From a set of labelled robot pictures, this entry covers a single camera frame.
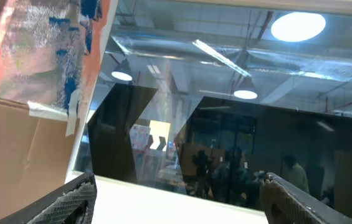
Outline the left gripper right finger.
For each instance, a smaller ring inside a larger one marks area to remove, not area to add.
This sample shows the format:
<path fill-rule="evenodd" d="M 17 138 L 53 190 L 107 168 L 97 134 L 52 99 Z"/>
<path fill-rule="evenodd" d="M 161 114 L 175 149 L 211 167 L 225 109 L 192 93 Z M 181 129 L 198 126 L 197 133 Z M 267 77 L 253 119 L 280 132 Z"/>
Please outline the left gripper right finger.
<path fill-rule="evenodd" d="M 269 224 L 352 224 L 351 218 L 271 172 L 261 182 L 260 201 Z"/>

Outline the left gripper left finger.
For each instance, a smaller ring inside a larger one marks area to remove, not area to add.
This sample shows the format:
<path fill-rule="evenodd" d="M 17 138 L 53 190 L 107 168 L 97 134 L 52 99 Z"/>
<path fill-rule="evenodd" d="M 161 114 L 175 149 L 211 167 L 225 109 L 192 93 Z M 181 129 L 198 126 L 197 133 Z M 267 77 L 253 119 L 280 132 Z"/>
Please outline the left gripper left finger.
<path fill-rule="evenodd" d="M 83 173 L 23 209 L 0 219 L 0 224 L 91 224 L 97 184 Z"/>

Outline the pendant lamp centre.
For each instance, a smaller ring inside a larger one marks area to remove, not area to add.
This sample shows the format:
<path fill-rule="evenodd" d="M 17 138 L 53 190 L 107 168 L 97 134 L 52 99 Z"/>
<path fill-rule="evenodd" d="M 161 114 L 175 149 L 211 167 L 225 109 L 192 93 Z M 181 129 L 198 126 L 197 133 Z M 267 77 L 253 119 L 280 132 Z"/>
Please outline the pendant lamp centre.
<path fill-rule="evenodd" d="M 254 100 L 257 98 L 257 90 L 251 77 L 244 77 L 233 92 L 233 95 L 240 99 Z"/>

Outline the pendant lamp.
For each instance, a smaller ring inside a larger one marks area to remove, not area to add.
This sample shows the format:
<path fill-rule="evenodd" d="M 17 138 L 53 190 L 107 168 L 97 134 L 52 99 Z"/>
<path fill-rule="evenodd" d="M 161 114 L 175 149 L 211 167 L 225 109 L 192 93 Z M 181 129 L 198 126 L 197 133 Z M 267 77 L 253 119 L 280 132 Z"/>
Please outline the pendant lamp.
<path fill-rule="evenodd" d="M 240 99 L 254 100 L 257 98 L 257 90 L 251 77 L 244 77 L 233 92 L 233 95 Z"/>
<path fill-rule="evenodd" d="M 133 77 L 129 61 L 124 59 L 119 65 L 117 65 L 114 71 L 112 71 L 111 75 L 118 80 L 126 82 L 132 81 Z"/>

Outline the pendant lamp left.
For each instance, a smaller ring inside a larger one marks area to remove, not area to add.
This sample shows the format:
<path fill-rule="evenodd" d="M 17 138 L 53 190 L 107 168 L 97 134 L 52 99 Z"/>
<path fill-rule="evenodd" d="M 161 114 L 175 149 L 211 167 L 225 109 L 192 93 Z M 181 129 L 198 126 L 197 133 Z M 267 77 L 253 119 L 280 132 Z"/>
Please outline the pendant lamp left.
<path fill-rule="evenodd" d="M 126 82 L 132 81 L 133 77 L 129 61 L 124 59 L 119 65 L 117 65 L 114 71 L 112 71 L 111 75 L 118 80 Z"/>

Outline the painted cardboard panel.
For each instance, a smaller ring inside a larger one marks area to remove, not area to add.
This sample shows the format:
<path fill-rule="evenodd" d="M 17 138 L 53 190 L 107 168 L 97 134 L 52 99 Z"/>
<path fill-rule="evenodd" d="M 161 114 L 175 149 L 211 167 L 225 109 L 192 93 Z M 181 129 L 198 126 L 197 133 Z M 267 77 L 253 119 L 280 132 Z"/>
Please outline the painted cardboard panel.
<path fill-rule="evenodd" d="M 74 168 L 116 8 L 0 0 L 0 219 Z"/>

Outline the round ceiling lamp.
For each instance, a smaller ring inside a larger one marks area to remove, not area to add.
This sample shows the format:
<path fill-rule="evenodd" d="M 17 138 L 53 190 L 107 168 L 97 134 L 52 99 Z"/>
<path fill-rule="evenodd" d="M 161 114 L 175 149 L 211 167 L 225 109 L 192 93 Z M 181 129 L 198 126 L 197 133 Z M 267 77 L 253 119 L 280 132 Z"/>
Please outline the round ceiling lamp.
<path fill-rule="evenodd" d="M 320 14 L 292 12 L 278 18 L 271 26 L 272 35 L 284 42 L 301 42 L 317 36 L 326 27 Z"/>

